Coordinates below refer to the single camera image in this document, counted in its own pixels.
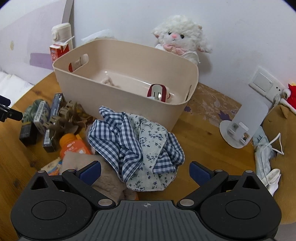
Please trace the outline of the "brown plush with red hat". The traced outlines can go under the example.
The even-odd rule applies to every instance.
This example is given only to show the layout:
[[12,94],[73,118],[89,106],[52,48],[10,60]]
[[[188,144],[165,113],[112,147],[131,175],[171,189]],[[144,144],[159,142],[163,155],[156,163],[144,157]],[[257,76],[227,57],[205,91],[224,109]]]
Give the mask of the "brown plush with red hat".
[[279,188],[274,198],[282,212],[281,223],[284,225],[295,222],[295,84],[289,84],[282,92],[280,103],[274,107],[263,121],[263,130],[269,140],[278,133],[280,140],[271,146],[282,150],[271,159],[273,169],[280,169]]

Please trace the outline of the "dark blue card box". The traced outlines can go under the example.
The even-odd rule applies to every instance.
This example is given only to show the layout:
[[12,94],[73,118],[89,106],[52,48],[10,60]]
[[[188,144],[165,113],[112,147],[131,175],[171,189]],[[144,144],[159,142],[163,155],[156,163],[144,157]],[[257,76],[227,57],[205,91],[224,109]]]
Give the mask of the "dark blue card box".
[[[62,108],[65,105],[65,98],[62,93],[56,93],[54,95],[52,106],[51,106],[51,112],[50,117],[57,116],[60,108]],[[52,122],[49,120],[47,123],[45,123],[44,127],[46,128],[44,139],[43,139],[43,148],[46,152],[51,153],[55,152],[57,149],[57,139],[55,137],[56,131],[49,128],[49,125]]]

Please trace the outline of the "small black box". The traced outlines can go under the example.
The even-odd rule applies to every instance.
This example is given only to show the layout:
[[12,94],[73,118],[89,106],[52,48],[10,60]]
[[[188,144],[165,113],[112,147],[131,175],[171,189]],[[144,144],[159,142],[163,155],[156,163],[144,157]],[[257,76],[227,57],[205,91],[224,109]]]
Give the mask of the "small black box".
[[24,123],[21,127],[19,140],[25,145],[35,145],[38,137],[38,129],[33,123]]

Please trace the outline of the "beige fuzzy plush item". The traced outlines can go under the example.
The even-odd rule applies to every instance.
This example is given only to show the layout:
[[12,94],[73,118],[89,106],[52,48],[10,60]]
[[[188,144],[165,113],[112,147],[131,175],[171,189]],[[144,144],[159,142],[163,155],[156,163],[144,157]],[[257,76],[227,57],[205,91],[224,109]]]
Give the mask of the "beige fuzzy plush item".
[[59,172],[63,173],[68,169],[80,170],[93,161],[101,164],[101,175],[92,184],[92,188],[118,203],[120,200],[137,200],[137,193],[130,190],[121,182],[114,169],[100,155],[79,154],[67,152],[62,161]]

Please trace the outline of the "blue white patterned box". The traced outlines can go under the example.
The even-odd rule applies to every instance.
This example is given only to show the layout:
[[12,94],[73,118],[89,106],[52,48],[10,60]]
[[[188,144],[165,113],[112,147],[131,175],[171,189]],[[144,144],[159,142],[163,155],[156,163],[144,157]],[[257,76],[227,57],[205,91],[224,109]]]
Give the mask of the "blue white patterned box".
[[41,135],[44,135],[46,132],[46,128],[43,126],[43,124],[49,120],[50,112],[51,109],[48,102],[45,100],[41,101],[33,120],[35,127]]

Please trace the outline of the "red white cup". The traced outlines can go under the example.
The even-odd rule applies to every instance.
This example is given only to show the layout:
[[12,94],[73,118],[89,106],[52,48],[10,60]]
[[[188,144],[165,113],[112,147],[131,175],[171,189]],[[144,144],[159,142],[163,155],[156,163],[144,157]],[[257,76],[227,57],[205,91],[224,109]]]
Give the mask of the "red white cup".
[[147,97],[157,101],[167,102],[171,94],[169,88],[165,85],[152,84],[147,92]]

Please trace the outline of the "white wall socket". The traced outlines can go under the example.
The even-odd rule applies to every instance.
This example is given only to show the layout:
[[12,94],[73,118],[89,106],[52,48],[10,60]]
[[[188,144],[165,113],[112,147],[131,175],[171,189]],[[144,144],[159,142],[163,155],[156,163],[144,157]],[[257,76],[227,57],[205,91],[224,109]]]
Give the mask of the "white wall socket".
[[271,102],[273,102],[276,95],[281,96],[283,90],[286,88],[280,81],[260,66],[257,68],[249,86]]

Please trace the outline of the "lavender headboard panel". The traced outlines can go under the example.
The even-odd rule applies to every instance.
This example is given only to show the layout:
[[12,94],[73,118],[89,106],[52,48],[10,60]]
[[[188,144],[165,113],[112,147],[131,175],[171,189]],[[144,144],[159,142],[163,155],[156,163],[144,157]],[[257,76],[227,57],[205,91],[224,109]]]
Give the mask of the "lavender headboard panel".
[[52,28],[69,22],[73,1],[10,1],[1,9],[1,69],[52,70]]

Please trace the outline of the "white plush lamb toy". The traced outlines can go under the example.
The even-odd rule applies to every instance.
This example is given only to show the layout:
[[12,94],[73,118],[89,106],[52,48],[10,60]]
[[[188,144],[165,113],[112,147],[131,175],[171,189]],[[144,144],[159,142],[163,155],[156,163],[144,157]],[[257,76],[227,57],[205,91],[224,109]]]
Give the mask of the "white plush lamb toy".
[[203,27],[184,15],[168,17],[152,30],[158,39],[157,49],[183,57],[192,63],[200,63],[198,52],[211,53]]

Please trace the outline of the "white phone stand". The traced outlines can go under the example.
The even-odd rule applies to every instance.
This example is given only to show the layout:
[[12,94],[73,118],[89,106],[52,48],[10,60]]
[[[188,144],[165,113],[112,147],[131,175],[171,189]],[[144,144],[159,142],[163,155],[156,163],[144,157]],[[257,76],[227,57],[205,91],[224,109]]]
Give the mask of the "white phone stand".
[[223,120],[219,125],[222,138],[233,148],[246,146],[268,113],[268,106],[255,95],[249,95],[233,120]]

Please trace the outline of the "red white milk carton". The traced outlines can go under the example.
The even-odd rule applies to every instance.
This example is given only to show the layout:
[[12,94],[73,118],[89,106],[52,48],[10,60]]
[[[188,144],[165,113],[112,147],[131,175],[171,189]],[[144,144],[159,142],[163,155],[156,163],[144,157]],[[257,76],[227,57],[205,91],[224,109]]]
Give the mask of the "red white milk carton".
[[64,54],[70,52],[73,49],[73,43],[72,40],[74,39],[73,37],[70,37],[68,40],[65,42],[55,42],[52,44],[49,49],[50,49],[50,55],[52,62],[54,63],[58,58],[63,56]]

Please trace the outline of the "beige plastic storage bin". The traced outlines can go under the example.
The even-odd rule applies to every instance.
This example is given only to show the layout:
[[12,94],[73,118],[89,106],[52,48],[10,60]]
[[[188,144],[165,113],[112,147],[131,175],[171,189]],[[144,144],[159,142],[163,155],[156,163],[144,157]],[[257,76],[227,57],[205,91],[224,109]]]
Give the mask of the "beige plastic storage bin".
[[[77,47],[53,63],[67,101],[101,118],[99,108],[133,113],[171,131],[198,85],[197,65],[153,47],[100,39]],[[169,88],[167,102],[147,97],[152,84]]]

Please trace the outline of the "white patterned bedding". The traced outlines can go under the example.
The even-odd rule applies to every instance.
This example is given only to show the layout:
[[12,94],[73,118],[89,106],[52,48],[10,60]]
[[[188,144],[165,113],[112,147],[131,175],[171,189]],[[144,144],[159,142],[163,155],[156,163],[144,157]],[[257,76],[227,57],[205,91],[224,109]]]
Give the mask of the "white patterned bedding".
[[5,72],[0,73],[0,92],[1,96],[9,99],[12,107],[23,95],[25,95],[34,85],[16,75],[7,74]]

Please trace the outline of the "white tissue pack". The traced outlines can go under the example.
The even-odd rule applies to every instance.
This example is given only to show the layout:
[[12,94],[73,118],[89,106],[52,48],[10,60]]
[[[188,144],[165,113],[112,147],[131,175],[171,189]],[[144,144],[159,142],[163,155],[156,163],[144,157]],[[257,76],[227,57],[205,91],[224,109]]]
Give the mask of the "white tissue pack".
[[98,31],[96,33],[93,33],[83,39],[81,39],[82,44],[87,44],[89,42],[99,40],[99,39],[115,39],[114,34],[111,30],[105,29]]

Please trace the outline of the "blue white checkered cloth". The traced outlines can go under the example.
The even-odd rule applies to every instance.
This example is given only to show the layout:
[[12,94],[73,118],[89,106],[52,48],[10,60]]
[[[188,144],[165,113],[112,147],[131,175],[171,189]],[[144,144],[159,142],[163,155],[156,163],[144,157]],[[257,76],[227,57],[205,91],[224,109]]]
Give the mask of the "blue white checkered cloth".
[[99,108],[88,143],[112,166],[127,188],[137,192],[163,191],[185,161],[173,133],[159,123],[131,113]]

